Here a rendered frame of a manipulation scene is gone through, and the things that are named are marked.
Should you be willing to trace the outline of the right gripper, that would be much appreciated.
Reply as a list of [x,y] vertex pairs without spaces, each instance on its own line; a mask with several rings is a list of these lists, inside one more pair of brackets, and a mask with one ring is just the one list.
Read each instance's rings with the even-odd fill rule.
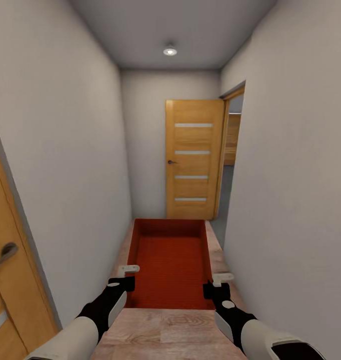
[[230,298],[231,295],[229,284],[227,282],[221,283],[220,287],[214,287],[214,285],[209,281],[203,284],[203,296],[205,299],[212,299],[214,301],[214,298],[217,294],[225,294]]

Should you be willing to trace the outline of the storage box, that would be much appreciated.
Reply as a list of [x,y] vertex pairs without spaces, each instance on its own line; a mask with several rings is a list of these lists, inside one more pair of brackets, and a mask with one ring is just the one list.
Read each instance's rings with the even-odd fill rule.
[[125,309],[216,310],[203,284],[213,283],[205,220],[136,218],[127,265],[138,265]]

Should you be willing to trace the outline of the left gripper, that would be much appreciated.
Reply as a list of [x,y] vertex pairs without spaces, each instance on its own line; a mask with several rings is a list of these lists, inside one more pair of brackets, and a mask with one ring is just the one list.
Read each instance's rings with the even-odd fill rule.
[[112,282],[123,282],[127,292],[133,292],[135,290],[135,276],[127,276],[123,278],[111,278],[108,280],[108,284]]

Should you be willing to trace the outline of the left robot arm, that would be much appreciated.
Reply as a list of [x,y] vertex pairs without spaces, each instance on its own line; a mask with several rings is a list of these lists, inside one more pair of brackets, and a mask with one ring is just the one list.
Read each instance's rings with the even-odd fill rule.
[[138,265],[120,265],[117,277],[108,280],[103,292],[83,307],[81,313],[53,338],[23,360],[89,360],[104,332],[124,309],[127,292],[135,290]]

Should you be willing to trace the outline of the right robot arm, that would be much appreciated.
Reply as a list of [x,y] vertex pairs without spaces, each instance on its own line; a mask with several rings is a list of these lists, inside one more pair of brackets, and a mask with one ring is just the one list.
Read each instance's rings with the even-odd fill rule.
[[233,274],[212,274],[213,282],[203,284],[203,296],[215,305],[215,321],[219,330],[248,360],[326,360],[311,344],[294,334],[283,332],[256,319],[231,300]]

